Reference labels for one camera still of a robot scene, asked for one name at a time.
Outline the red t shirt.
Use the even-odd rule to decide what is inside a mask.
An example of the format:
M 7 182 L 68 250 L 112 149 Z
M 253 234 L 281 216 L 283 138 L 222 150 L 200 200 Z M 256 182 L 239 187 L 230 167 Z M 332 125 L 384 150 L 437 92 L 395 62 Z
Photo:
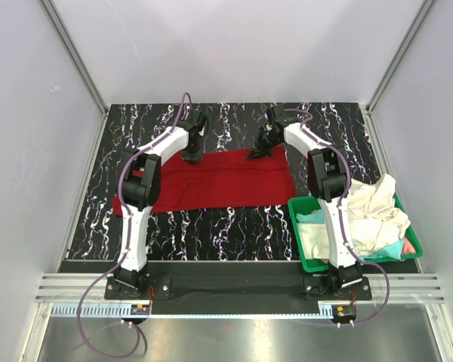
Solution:
M 178 152 L 156 169 L 159 199 L 152 212 L 284 205 L 296 195 L 285 150 L 248 159 L 247 149 L 206 153 L 196 164 Z

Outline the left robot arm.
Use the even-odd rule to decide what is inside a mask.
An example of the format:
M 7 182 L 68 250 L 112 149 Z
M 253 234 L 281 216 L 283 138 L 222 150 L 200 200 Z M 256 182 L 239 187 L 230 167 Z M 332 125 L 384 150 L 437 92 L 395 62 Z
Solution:
M 208 124 L 204 112 L 192 109 L 153 141 L 127 151 L 117 191 L 122 211 L 121 251 L 109 281 L 111 290 L 133 299 L 151 291 L 146 276 L 146 235 L 149 216 L 162 188 L 162 165 L 178 153 L 185 161 L 198 163 Z

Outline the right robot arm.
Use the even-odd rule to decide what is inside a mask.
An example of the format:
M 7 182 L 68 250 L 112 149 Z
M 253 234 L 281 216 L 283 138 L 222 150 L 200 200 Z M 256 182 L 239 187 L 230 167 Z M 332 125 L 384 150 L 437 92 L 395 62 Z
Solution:
M 285 143 L 307 157 L 308 189 L 325 216 L 329 258 L 325 292 L 344 299 L 362 282 L 362 262 L 353 251 L 347 212 L 347 196 L 352 184 L 344 149 L 317 136 L 307 127 L 313 117 L 304 110 L 303 121 L 288 115 L 283 106 L 267 109 L 267 122 L 260 128 L 246 158 L 270 157 Z

